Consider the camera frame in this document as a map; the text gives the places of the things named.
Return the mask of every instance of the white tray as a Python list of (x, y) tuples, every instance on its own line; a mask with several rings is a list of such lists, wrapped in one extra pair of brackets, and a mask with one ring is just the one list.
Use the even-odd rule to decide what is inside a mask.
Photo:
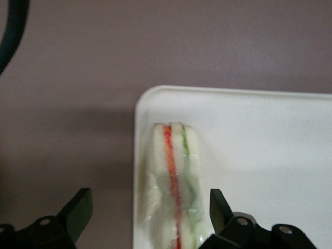
[(233, 211), (265, 229), (299, 227), (321, 249), (332, 238), (332, 95), (158, 86), (136, 107), (134, 249), (149, 249), (140, 228), (144, 154), (155, 122), (195, 128), (202, 192), (209, 210), (219, 188)]

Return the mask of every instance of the screw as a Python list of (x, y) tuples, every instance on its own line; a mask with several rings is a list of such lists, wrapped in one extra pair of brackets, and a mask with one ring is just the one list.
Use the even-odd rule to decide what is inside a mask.
[(279, 230), (282, 231), (284, 234), (292, 234), (293, 233), (293, 231), (289, 227), (286, 227), (286, 226), (279, 227)]
[(46, 225), (46, 224), (49, 224), (50, 223), (50, 220), (49, 219), (43, 219), (40, 224), (41, 225)]
[(241, 224), (242, 226), (248, 225), (248, 221), (245, 218), (238, 218), (237, 219), (238, 223)]

